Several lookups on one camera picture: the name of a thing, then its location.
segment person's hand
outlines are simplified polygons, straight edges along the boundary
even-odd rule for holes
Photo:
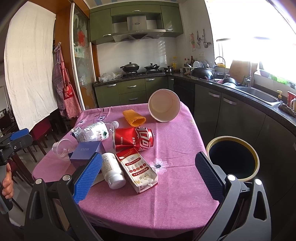
[[[13,181],[11,178],[11,168],[9,163],[6,165],[6,177],[2,182],[3,190],[2,195],[5,196],[6,199],[10,199],[13,197]]]

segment ceiling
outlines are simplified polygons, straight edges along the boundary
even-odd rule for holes
[[[89,8],[94,8],[100,5],[110,4],[114,2],[127,2],[136,0],[84,0],[84,2],[89,6]],[[171,2],[185,2],[186,0],[155,0],[155,1],[171,1]]]

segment drawer handle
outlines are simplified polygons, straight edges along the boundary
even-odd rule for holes
[[[209,92],[209,95],[210,95],[210,96],[213,96],[213,97],[216,97],[216,98],[220,98],[220,95],[215,95],[215,94],[213,94],[213,93],[211,93],[211,92]]]
[[[223,100],[224,100],[225,102],[229,103],[229,104],[237,105],[236,102],[230,101],[230,100],[228,100],[228,99],[223,98]]]

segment window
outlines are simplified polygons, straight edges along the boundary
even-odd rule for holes
[[[269,73],[296,82],[291,68],[296,56],[296,34],[269,2],[205,2],[213,32],[215,57],[223,56],[227,68],[233,60],[261,61]],[[218,39],[228,38],[230,40],[217,42]]]

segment pink tablecloth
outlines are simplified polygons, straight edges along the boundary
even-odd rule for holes
[[[105,181],[94,185],[85,200],[79,202],[90,221],[116,231],[155,238],[178,235],[193,229],[201,229],[218,206],[205,186],[194,159],[199,151],[205,152],[202,139],[189,109],[182,104],[178,116],[168,122],[153,119],[147,104],[125,105],[83,111],[76,126],[84,127],[106,115],[106,121],[117,120],[120,127],[129,127],[122,111],[133,109],[147,118],[143,125],[153,130],[155,143],[142,151],[146,161],[161,158],[167,161],[167,172],[159,175],[158,185],[144,193],[136,194],[127,184],[111,190]],[[66,138],[76,140],[66,134]],[[112,149],[112,138],[103,141],[106,151]],[[33,171],[34,178],[45,182],[59,180],[64,174],[72,174],[69,162],[55,158],[52,151],[40,161]]]

